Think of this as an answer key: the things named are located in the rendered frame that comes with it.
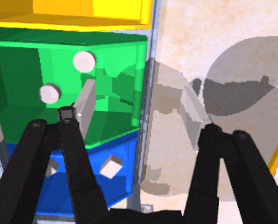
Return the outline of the yellow bar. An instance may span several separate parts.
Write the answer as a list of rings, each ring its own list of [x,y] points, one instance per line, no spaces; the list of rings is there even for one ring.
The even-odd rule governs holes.
[[[268,168],[271,171],[272,176],[274,175],[277,167],[278,167],[278,146],[268,164]]]

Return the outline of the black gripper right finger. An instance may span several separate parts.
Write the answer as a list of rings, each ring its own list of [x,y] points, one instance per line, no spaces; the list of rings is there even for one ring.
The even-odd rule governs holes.
[[[183,86],[179,111],[193,150],[198,151],[183,224],[218,223],[220,156],[242,223],[278,224],[278,185],[250,134],[222,132],[191,86]]]

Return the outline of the blue open bin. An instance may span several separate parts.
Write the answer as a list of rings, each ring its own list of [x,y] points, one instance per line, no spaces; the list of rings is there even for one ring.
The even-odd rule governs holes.
[[[91,149],[86,148],[97,184],[101,186],[108,207],[133,192],[137,139],[137,131],[134,131]],[[111,154],[123,159],[123,167],[110,179],[99,172]],[[74,216],[62,150],[52,151],[50,157],[60,165],[55,174],[45,176],[35,214]]]

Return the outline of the grey metal shelf frame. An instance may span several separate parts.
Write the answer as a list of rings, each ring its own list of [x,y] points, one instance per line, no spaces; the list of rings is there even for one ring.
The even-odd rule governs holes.
[[[146,133],[147,133],[160,9],[161,9],[161,0],[153,0],[150,29],[100,31],[100,32],[141,34],[143,37],[147,37],[148,40],[141,116],[140,116],[140,130],[137,130],[138,139],[137,139],[137,147],[136,147],[133,192],[132,195],[127,197],[127,204],[126,204],[126,208],[137,210],[144,213],[149,213],[154,211],[153,204],[141,204],[140,184],[141,184],[141,175],[142,175],[145,141],[146,141]],[[3,131],[1,128],[1,124],[0,124],[0,177],[2,176],[9,160],[10,160],[10,156],[3,135]],[[32,224],[75,224],[75,219],[74,216],[35,214]]]

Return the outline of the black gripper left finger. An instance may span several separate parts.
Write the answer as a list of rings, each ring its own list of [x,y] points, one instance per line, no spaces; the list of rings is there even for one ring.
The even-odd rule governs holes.
[[[96,80],[87,79],[76,102],[57,110],[58,123],[27,124],[0,178],[0,224],[33,223],[51,153],[61,149],[75,224],[113,224],[84,143],[95,106]]]

